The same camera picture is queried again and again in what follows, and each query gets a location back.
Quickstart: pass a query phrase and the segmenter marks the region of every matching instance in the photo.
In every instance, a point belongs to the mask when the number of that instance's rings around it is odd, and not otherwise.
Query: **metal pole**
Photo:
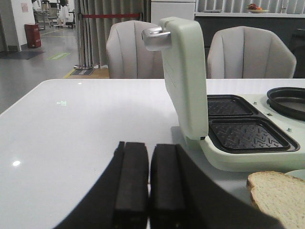
[[[77,44],[78,44],[78,51],[79,51],[79,64],[74,66],[76,70],[87,70],[92,68],[91,65],[86,64],[86,52],[85,52],[85,45],[84,45],[84,21],[81,15],[81,5],[80,0],[74,0],[74,11],[76,14],[75,17],[75,27],[77,31]]]

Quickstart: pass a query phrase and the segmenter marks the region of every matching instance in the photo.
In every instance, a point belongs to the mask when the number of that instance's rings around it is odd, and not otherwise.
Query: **black cooking plate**
[[[208,95],[209,137],[222,151],[292,152],[299,144],[237,95]]]
[[[268,103],[278,113],[305,120],[305,88],[278,87],[267,92]]]

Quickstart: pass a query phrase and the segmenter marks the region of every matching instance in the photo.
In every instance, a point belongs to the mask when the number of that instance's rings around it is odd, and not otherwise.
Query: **table surface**
[[[208,94],[265,94],[305,79],[207,80]],[[164,80],[45,81],[0,115],[0,228],[55,227],[82,199],[119,141],[181,144],[229,193],[250,203],[247,172],[212,167],[182,137]]]

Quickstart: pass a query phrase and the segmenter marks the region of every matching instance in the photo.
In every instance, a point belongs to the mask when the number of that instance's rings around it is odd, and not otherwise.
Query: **green floor marking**
[[[70,54],[71,54],[71,52],[61,52],[61,53],[58,53],[58,54],[55,54],[55,55],[49,57],[47,60],[60,60]]]

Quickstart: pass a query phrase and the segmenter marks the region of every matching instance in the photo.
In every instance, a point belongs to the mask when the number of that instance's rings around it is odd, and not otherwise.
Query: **red trash can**
[[[38,48],[41,46],[38,24],[25,24],[25,35],[27,37],[29,48]]]

